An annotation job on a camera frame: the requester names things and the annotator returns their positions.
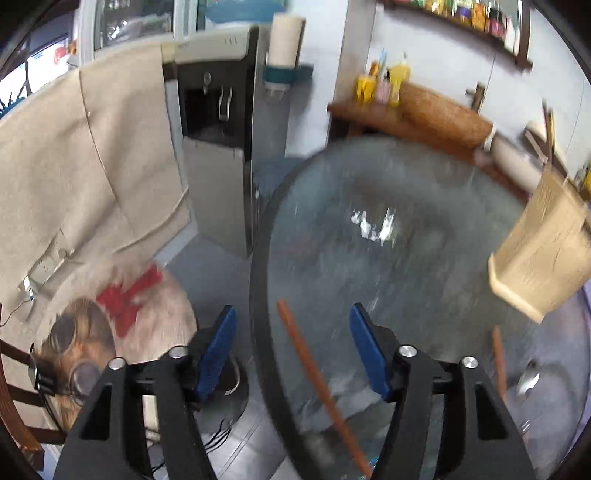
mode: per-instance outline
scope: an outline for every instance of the wooden chair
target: wooden chair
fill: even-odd
[[[23,390],[6,382],[2,355],[28,367],[29,354],[0,340],[0,419],[6,425],[8,432],[25,458],[36,470],[43,470],[44,450],[41,444],[63,445],[66,435],[58,430],[39,429],[25,425],[14,402],[44,408],[44,401],[38,392]]]

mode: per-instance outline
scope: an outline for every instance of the glass table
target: glass table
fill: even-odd
[[[368,383],[349,332],[359,301],[377,325],[432,358],[476,357],[494,380],[500,325],[508,408],[540,479],[568,451],[589,390],[588,312],[576,295],[538,325],[488,286],[487,259],[523,205],[453,157],[385,137],[331,144],[292,172],[261,222],[251,270],[251,322],[262,393],[303,478],[356,479],[275,308],[285,299],[368,459],[377,460],[394,404]],[[535,359],[528,399],[515,386]],[[421,479],[437,463],[443,402],[434,397]]]

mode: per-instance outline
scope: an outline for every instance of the wooden counter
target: wooden counter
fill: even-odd
[[[380,132],[427,145],[435,150],[452,155],[463,162],[476,165],[476,150],[462,147],[455,142],[439,137],[436,133],[412,124],[402,117],[398,109],[375,103],[361,104],[349,100],[331,103],[328,105],[327,110],[333,120],[337,119],[349,125],[348,136],[350,137],[363,135],[367,132]],[[495,182],[503,185],[517,199],[527,203],[527,193],[515,185],[494,164],[477,166]]]

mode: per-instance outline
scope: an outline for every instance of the stack of paper cups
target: stack of paper cups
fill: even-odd
[[[268,67],[295,69],[300,55],[306,19],[298,15],[276,13],[271,26]]]

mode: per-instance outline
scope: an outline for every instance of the red bow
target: red bow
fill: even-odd
[[[117,286],[109,285],[96,296],[96,301],[105,307],[115,322],[115,332],[119,338],[127,335],[141,308],[141,305],[132,303],[133,298],[139,292],[147,290],[161,281],[162,272],[156,264],[152,264],[127,291],[123,291],[123,283],[121,283]]]

